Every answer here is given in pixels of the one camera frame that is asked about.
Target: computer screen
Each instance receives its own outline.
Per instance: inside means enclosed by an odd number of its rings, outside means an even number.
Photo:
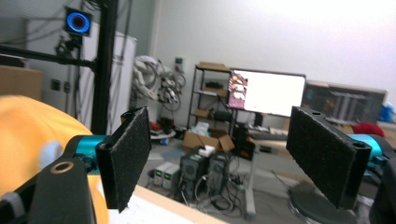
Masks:
[[[291,108],[300,106],[305,75],[232,69],[227,106],[231,109],[289,117]]]
[[[317,110],[339,124],[376,123],[387,91],[307,80],[302,107]]]

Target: storage rack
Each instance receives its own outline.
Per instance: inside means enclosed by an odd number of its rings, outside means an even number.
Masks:
[[[221,63],[199,63],[195,65],[194,76],[192,80],[192,91],[191,91],[191,98],[190,98],[190,107],[189,107],[189,116],[187,120],[187,126],[190,128],[191,124],[196,124],[199,119],[207,119],[213,120],[216,126],[216,122],[218,120],[208,118],[208,112],[204,110],[197,111],[196,109],[201,109],[202,100],[204,96],[207,97],[216,97],[217,98],[217,110],[219,110],[219,105],[231,114],[232,120],[229,123],[228,132],[232,131],[233,123],[237,116],[237,111],[227,108],[226,104],[223,102],[225,98],[227,98],[228,91],[224,89],[212,89],[212,88],[205,88],[205,81],[208,81],[210,78],[205,77],[205,72],[215,72],[218,75],[230,75],[230,68],[226,67],[224,64]],[[198,106],[193,106],[194,100],[197,98]]]

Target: black foam pad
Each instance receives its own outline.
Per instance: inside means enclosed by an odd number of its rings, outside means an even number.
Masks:
[[[286,148],[331,203],[353,207],[370,146],[340,132],[318,111],[294,107]]]
[[[123,115],[124,122],[96,146],[106,205],[121,212],[149,158],[149,114],[145,107]]]

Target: floor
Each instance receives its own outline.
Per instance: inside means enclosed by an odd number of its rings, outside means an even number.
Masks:
[[[165,161],[179,164],[179,158],[183,155],[181,143],[180,140],[176,139],[171,140],[167,146],[162,146],[159,142],[153,142],[153,149],[150,152],[148,162],[140,176],[138,185],[147,187],[162,195],[171,195],[172,192],[150,184],[151,178],[149,178],[148,173]],[[230,170],[233,171],[233,174],[239,175],[242,179],[247,176],[249,168],[250,162],[245,160],[235,159],[230,165]],[[297,218],[288,207],[287,191],[289,187],[297,184],[295,181],[276,176],[270,171],[261,169],[256,170],[254,178],[253,195],[256,216],[253,219],[245,219],[245,193],[241,189],[230,189],[232,195],[237,195],[237,197],[233,197],[235,198],[233,201],[237,205],[233,211],[226,210],[227,214],[222,214],[220,210],[208,203],[208,200],[205,200],[205,195],[201,198],[202,194],[199,196],[199,210],[228,223],[304,223],[301,219]],[[197,207],[195,203],[188,203],[190,206]]]

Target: desk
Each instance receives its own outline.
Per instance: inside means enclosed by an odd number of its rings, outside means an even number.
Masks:
[[[108,210],[109,223],[151,223],[154,220],[155,222],[182,224],[226,223],[138,185],[134,189],[128,207],[121,214],[117,210]]]
[[[285,166],[284,162],[287,162],[287,168],[283,169],[283,171],[278,172],[274,167],[263,168],[263,170],[271,170],[274,171],[277,175],[282,175],[290,179],[294,179],[297,181],[309,180],[303,170],[298,166],[295,160],[292,159],[292,156],[286,150],[286,141],[270,141],[270,140],[255,140],[250,137],[250,141],[254,143],[254,155],[252,158],[252,162],[250,165],[250,173],[248,177],[247,188],[245,189],[246,196],[246,219],[252,219],[256,216],[256,208],[254,205],[254,197],[253,197],[253,182],[254,182],[254,174],[256,169],[258,169],[258,165],[264,165],[262,163],[270,163],[266,164],[267,166],[274,165],[275,162],[281,161],[280,166]],[[260,147],[270,147],[272,149],[271,153],[260,153]]]

